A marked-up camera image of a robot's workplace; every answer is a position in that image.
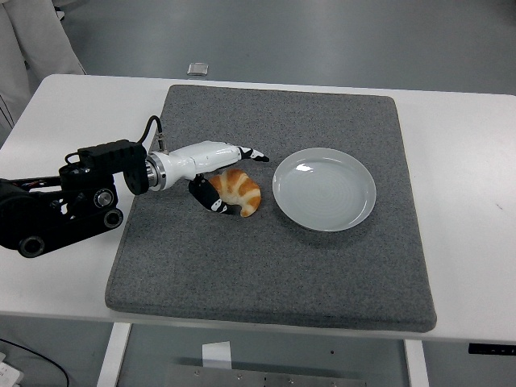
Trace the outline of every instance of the white table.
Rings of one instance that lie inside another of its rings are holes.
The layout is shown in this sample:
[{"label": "white table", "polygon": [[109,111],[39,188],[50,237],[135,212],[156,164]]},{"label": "white table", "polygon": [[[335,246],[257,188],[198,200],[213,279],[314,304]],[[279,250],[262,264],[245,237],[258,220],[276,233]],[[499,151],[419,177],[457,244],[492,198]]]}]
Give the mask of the white table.
[{"label": "white table", "polygon": [[[515,96],[55,75],[37,90],[0,150],[0,177],[56,176],[65,155],[78,148],[136,141],[174,84],[394,98],[438,316],[435,329],[320,330],[114,312],[104,291],[123,227],[33,260],[0,248],[0,314],[516,343]],[[129,214],[133,196],[119,175],[119,208]]]}]

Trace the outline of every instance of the power cord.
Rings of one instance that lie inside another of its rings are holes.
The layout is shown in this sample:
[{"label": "power cord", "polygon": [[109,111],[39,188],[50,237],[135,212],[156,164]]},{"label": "power cord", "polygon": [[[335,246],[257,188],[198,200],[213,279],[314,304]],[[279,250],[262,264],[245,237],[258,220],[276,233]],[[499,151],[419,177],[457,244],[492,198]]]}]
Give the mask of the power cord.
[{"label": "power cord", "polygon": [[13,343],[9,340],[5,340],[5,339],[1,339],[0,338],[0,341],[3,341],[4,343],[8,343],[9,345],[13,345],[15,347],[18,347],[18,348],[21,348],[23,349],[24,351],[27,351],[27,352],[30,352],[30,353],[33,353],[34,355],[37,355],[39,357],[41,357],[42,359],[45,359],[47,362],[49,363],[52,363],[54,364],[56,367],[58,367],[58,369],[63,373],[64,377],[66,378],[66,387],[69,387],[70,386],[70,379],[68,378],[68,373],[66,373],[65,369],[62,368],[58,363],[56,363],[54,360],[51,360],[49,358],[47,358],[46,356],[43,356],[41,355],[40,353],[36,352],[36,351],[32,351],[31,349],[29,348],[26,348],[24,347],[23,345],[19,345],[17,343]]},{"label": "power cord", "polygon": [[158,133],[163,133],[163,128],[161,127],[160,118],[157,115],[153,115],[153,116],[151,116],[151,118],[148,119],[144,134],[142,135],[141,139],[138,140],[138,144],[142,144],[145,141],[145,139],[148,136],[148,132],[151,130],[152,122],[154,122],[154,121],[156,121],[156,124],[158,126],[158,128],[157,128]]}]

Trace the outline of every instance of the robotic arm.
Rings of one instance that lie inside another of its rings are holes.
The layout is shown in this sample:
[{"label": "robotic arm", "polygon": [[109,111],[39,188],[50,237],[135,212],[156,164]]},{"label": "robotic arm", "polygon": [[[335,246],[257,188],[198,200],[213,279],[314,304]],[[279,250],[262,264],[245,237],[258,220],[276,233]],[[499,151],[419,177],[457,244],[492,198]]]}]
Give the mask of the robotic arm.
[{"label": "robotic arm", "polygon": [[[152,121],[158,125],[158,151],[147,154],[144,141]],[[78,156],[79,161],[69,159]],[[189,180],[190,193],[205,208],[230,214],[203,173],[242,159],[268,161],[262,153],[234,145],[204,141],[173,152],[164,145],[160,120],[152,116],[137,143],[122,139],[78,149],[65,157],[58,177],[0,179],[0,245],[34,258],[91,236],[113,230],[123,221],[116,208],[114,173],[123,172],[134,195],[164,190]],[[41,190],[59,186],[61,190]]]}]

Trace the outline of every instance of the gray felt mat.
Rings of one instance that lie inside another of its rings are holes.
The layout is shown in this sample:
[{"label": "gray felt mat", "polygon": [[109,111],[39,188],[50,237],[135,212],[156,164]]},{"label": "gray felt mat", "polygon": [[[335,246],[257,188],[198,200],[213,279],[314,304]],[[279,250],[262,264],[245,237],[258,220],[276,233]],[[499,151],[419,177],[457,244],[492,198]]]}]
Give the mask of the gray felt mat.
[{"label": "gray felt mat", "polygon": [[[135,198],[106,288],[113,310],[305,327],[429,331],[436,316],[394,101],[387,97],[170,88],[169,148],[205,139],[255,148],[269,163],[237,166],[261,187],[250,218],[215,214],[187,181]],[[288,155],[325,147],[358,159],[377,185],[352,229],[309,231],[276,204]]]}]

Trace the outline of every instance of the white electrical outlet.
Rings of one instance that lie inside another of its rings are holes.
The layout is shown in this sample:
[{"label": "white electrical outlet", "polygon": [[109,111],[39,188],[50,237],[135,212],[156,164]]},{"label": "white electrical outlet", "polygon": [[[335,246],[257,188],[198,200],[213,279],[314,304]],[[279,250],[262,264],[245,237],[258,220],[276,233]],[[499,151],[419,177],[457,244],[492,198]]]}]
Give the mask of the white electrical outlet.
[{"label": "white electrical outlet", "polygon": [[23,372],[8,364],[0,363],[0,387],[13,387],[22,379]]}]

